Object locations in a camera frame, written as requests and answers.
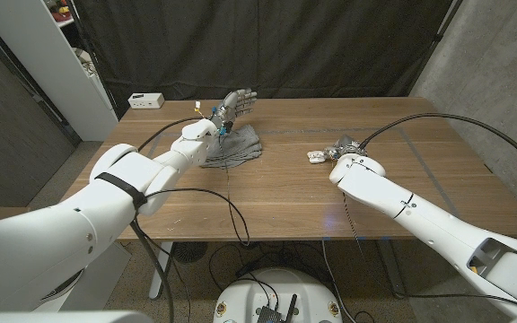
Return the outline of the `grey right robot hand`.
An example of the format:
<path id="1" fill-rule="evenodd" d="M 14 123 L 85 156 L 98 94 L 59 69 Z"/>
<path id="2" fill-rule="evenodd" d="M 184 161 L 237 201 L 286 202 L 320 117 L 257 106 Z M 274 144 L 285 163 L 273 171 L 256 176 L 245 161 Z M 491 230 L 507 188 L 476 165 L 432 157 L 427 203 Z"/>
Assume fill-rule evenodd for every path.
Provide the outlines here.
<path id="1" fill-rule="evenodd" d="M 332 146 L 323 150 L 326 159 L 337 161 L 340 157 L 348 153 L 367 156 L 367 151 L 361 144 L 348 135 L 342 135 Z"/>

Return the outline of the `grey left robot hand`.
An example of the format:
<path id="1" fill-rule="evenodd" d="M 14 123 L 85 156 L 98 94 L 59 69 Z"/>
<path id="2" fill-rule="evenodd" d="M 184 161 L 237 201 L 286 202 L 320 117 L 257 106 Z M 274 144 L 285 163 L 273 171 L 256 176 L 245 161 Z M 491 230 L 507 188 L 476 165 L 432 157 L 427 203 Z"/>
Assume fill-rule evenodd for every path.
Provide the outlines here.
<path id="1" fill-rule="evenodd" d="M 212 109 L 209 119 L 215 124 L 219 135 L 230 133 L 237 117 L 253 111 L 257 95 L 250 88 L 239 89 L 227 94 L 219 106 Z"/>

